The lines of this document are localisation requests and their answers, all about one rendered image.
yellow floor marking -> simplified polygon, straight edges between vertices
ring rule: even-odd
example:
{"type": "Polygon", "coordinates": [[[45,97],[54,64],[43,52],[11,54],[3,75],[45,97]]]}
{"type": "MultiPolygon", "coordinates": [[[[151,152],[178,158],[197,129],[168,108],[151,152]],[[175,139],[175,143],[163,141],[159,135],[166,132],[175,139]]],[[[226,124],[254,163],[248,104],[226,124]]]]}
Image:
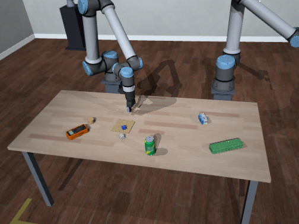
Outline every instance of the yellow floor marking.
{"type": "Polygon", "coordinates": [[[25,211],[25,209],[27,208],[31,200],[32,199],[27,199],[24,202],[24,204],[21,206],[21,208],[19,209],[19,211],[17,212],[17,214],[14,216],[14,218],[9,224],[35,224],[32,222],[23,222],[22,220],[18,220],[22,216],[23,212],[25,211]]]}

white baseboard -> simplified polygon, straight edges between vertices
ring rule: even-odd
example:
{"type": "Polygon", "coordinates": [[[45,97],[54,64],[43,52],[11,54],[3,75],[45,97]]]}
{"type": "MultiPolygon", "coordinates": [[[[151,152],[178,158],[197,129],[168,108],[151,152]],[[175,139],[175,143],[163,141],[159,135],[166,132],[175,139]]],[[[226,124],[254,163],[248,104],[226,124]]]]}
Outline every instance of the white baseboard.
{"type": "MultiPolygon", "coordinates": [[[[32,34],[28,38],[22,40],[8,50],[0,53],[0,60],[4,59],[11,53],[35,39],[66,39],[66,34],[32,34]]],[[[99,40],[116,40],[114,35],[98,35],[99,40]]],[[[226,42],[226,36],[128,36],[129,40],[148,40],[148,41],[210,41],[210,42],[226,42]]],[[[281,36],[241,36],[241,42],[288,42],[281,36]]]]}
{"type": "Polygon", "coordinates": [[[27,37],[26,39],[22,40],[21,42],[13,45],[11,48],[7,49],[6,51],[0,53],[0,60],[4,59],[11,53],[14,53],[19,48],[23,47],[25,44],[28,44],[29,42],[31,42],[34,39],[35,39],[35,36],[34,36],[34,34],[32,34],[31,36],[27,37]]]}

dark wood floor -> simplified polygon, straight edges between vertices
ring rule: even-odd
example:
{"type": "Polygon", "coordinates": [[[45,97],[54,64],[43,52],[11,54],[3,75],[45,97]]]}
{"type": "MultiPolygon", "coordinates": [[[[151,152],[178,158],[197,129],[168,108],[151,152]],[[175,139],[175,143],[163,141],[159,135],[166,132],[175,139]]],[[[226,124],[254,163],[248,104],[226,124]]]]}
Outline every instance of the dark wood floor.
{"type": "MultiPolygon", "coordinates": [[[[224,42],[132,41],[144,63],[136,94],[213,99],[224,42]]],[[[54,199],[47,207],[21,152],[7,146],[62,89],[106,92],[87,76],[86,52],[66,40],[35,39],[0,60],[0,223],[237,224],[247,181],[156,168],[35,155],[54,199]]],[[[100,52],[125,57],[117,41],[100,52]]],[[[299,50],[288,43],[240,43],[233,101],[257,102],[271,184],[259,183],[250,223],[299,224],[299,50]]]]}

table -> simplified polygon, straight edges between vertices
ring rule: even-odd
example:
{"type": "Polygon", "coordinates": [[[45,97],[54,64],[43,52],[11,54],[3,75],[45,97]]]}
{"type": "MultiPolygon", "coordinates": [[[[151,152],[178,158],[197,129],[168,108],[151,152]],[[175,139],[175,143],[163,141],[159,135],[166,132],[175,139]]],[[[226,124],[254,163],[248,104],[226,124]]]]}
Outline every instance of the table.
{"type": "Polygon", "coordinates": [[[258,182],[271,182],[257,103],[137,95],[128,113],[122,94],[61,90],[8,149],[23,153],[47,206],[53,199],[33,153],[249,180],[241,224],[249,223],[258,182]],[[200,124],[199,113],[208,124],[200,124]],[[69,140],[65,132],[89,117],[97,118],[90,131],[69,140]],[[118,119],[135,121],[124,139],[111,131],[118,119]],[[155,137],[153,156],[145,153],[147,136],[155,137]],[[237,137],[241,149],[209,150],[237,137]]]}

cardboard square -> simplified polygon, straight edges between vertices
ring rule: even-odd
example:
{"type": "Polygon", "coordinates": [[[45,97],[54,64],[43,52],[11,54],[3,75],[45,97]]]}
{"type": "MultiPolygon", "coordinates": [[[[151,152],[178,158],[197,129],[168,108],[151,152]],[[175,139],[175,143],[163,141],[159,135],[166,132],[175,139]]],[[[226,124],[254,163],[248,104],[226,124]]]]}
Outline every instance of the cardboard square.
{"type": "Polygon", "coordinates": [[[129,133],[130,130],[132,129],[135,121],[127,121],[127,120],[122,120],[119,119],[116,124],[113,126],[111,131],[114,132],[120,132],[120,133],[129,133]],[[126,129],[122,130],[122,125],[126,125],[126,129]]]}

